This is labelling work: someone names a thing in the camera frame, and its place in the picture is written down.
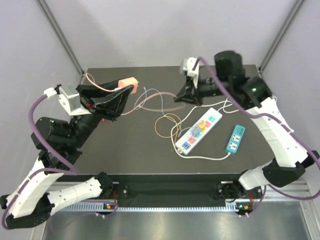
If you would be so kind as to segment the salmon charger plug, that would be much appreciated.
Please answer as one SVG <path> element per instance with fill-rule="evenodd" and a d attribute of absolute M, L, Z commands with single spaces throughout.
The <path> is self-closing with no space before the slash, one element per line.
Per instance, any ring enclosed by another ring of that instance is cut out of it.
<path fill-rule="evenodd" d="M 139 82 L 135 77 L 128 77 L 128 78 L 120 79 L 118 81 L 119 88 L 125 88 L 128 86 L 133 86 L 133 90 L 131 92 L 131 95 L 133 95 L 137 92 Z"/>

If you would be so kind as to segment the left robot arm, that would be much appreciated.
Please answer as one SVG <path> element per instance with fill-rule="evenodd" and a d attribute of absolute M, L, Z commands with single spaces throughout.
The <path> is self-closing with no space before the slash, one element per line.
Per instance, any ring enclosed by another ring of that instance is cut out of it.
<path fill-rule="evenodd" d="M 102 120 L 115 121 L 122 115 L 137 88 L 138 81 L 129 77 L 101 85 L 59 84 L 44 91 L 28 112 L 31 139 L 39 154 L 20 186 L 0 198 L 4 229 L 33 228 L 70 205 L 113 196 L 113 181 L 104 172 L 65 189 L 51 191 L 50 186 L 64 175 L 79 173 L 75 162 L 81 156 L 81 147 Z M 53 97 L 58 97 L 70 120 L 41 117 L 34 121 L 37 106 Z"/>

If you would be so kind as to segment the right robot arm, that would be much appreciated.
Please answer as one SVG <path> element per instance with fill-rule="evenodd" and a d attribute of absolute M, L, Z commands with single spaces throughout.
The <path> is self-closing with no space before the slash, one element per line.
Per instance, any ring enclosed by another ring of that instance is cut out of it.
<path fill-rule="evenodd" d="M 265 81 L 246 75 L 239 53 L 219 52 L 214 63 L 211 68 L 203 57 L 185 58 L 180 67 L 185 84 L 174 100 L 200 107 L 206 97 L 225 96 L 253 121 L 270 146 L 273 160 L 240 175 L 233 185 L 237 197 L 245 198 L 253 188 L 266 185 L 278 191 L 298 180 L 309 166 L 320 164 L 317 151 L 303 143 L 281 115 Z"/>

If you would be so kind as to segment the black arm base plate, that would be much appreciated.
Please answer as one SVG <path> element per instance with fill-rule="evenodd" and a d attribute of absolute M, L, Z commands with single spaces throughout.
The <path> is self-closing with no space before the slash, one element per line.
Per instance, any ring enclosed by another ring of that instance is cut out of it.
<path fill-rule="evenodd" d="M 182 196 L 206 194 L 214 200 L 240 199 L 253 194 L 259 198 L 260 187 L 246 190 L 238 173 L 230 174 L 109 174 L 118 197 L 138 195 Z"/>

